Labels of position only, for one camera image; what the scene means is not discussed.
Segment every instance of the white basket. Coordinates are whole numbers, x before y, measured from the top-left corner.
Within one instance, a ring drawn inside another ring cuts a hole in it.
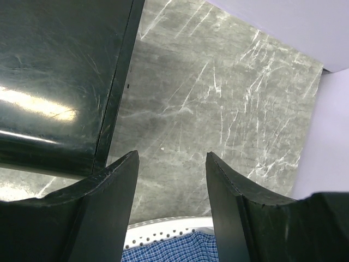
[[[212,217],[169,217],[128,226],[124,249],[165,241],[200,231],[214,235]]]

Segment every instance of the blue checkered cloth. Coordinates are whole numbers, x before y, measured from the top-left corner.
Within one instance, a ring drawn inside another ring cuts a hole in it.
[[[122,262],[218,262],[216,239],[195,232],[176,239],[124,250]]]

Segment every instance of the plaid cloth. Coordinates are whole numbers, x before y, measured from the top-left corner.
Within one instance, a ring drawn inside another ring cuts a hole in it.
[[[124,250],[122,262],[218,262],[216,239],[195,232],[176,239]]]

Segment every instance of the glossy black surface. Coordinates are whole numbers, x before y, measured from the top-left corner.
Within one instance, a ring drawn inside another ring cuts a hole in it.
[[[138,167],[134,151],[42,199],[0,201],[0,261],[120,261]]]
[[[271,192],[207,154],[219,261],[349,261],[349,193]]]
[[[80,176],[105,166],[143,3],[2,1],[2,166]]]

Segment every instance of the scratched surface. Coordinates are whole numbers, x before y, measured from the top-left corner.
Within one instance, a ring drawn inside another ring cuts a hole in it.
[[[209,215],[208,151],[289,194],[321,68],[209,3],[148,0],[109,157],[140,153],[130,222]],[[74,182],[26,175],[3,183],[0,197],[41,196]]]

